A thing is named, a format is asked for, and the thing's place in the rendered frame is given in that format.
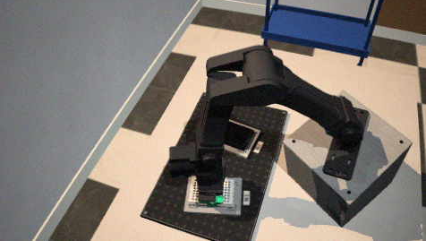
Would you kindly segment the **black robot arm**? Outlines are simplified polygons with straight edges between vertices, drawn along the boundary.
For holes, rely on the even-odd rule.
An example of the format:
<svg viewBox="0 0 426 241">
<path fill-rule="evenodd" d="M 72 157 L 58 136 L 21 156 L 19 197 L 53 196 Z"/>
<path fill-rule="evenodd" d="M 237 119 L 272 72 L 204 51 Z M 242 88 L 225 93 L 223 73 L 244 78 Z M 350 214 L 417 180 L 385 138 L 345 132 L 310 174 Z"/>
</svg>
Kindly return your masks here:
<svg viewBox="0 0 426 241">
<path fill-rule="evenodd" d="M 206 96 L 197 123 L 196 142 L 169 147 L 171 177 L 179 181 L 194 173 L 197 185 L 211 186 L 210 175 L 202 171 L 213 174 L 222 167 L 226 128 L 234 106 L 278 104 L 325 128 L 333 139 L 323 172 L 347 181 L 352 179 L 369 115 L 367 110 L 354 108 L 349 99 L 330 95 L 306 82 L 263 45 L 212 56 L 207 60 L 206 72 Z M 243 75 L 237 77 L 231 72 Z"/>
</svg>

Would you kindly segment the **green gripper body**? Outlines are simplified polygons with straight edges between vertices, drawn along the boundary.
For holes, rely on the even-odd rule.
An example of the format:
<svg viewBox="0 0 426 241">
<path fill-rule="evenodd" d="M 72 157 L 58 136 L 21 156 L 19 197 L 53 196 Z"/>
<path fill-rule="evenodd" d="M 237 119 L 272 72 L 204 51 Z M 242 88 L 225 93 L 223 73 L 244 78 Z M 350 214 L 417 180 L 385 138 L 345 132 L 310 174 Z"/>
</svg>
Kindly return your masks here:
<svg viewBox="0 0 426 241">
<path fill-rule="evenodd" d="M 226 177 L 226 160 L 222 159 L 222 167 L 216 174 L 207 174 L 204 171 L 202 172 L 206 175 L 210 175 L 211 186 L 199 185 L 198 201 L 214 202 L 216 200 L 216 195 L 223 194 L 224 182 Z"/>
</svg>

